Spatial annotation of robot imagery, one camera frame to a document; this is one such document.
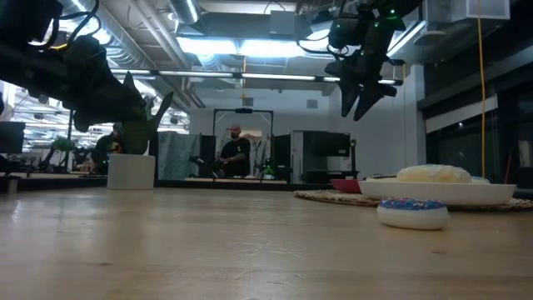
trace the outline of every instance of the bald man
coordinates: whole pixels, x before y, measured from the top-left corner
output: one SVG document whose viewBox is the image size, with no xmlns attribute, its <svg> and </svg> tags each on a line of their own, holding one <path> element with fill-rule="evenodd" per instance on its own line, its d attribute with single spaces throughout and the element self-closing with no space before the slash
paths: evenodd
<svg viewBox="0 0 533 300">
<path fill-rule="evenodd" d="M 241 127 L 230 128 L 232 140 L 224 145 L 220 155 L 223 177 L 246 177 L 250 175 L 250 141 L 241 137 Z"/>
</svg>

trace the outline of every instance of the white planter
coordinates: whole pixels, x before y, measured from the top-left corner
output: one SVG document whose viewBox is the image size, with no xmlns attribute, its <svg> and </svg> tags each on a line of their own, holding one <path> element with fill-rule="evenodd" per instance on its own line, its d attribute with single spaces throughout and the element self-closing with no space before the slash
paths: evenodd
<svg viewBox="0 0 533 300">
<path fill-rule="evenodd" d="M 145 155 L 112 154 L 109 157 L 107 188 L 113 190 L 153 189 L 156 158 Z"/>
</svg>

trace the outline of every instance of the person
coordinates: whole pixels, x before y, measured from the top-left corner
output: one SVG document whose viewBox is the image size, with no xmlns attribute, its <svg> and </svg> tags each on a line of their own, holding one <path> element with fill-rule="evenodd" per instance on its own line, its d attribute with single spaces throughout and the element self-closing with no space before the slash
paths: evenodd
<svg viewBox="0 0 533 300">
<path fill-rule="evenodd" d="M 219 159 L 222 177 L 246 177 L 250 175 L 250 141 L 241 137 L 241 127 L 230 128 L 232 140 L 224 145 Z"/>
<path fill-rule="evenodd" d="M 122 143 L 122 130 L 119 123 L 113 124 L 113 132 L 100 137 L 96 147 L 91 151 L 91 159 L 96 173 L 107 174 L 107 161 L 110 153 L 125 153 Z"/>
</svg>

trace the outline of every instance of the blue sprinkles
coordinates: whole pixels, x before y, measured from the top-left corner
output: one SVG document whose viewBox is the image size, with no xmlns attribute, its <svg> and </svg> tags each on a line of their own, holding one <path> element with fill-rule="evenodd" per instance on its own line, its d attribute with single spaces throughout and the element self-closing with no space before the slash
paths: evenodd
<svg viewBox="0 0 533 300">
<path fill-rule="evenodd" d="M 442 202 L 437 201 L 422 201 L 409 198 L 391 198 L 387 200 L 380 201 L 381 208 L 392 208 L 400 210 L 431 210 L 445 208 L 446 205 Z"/>
</svg>

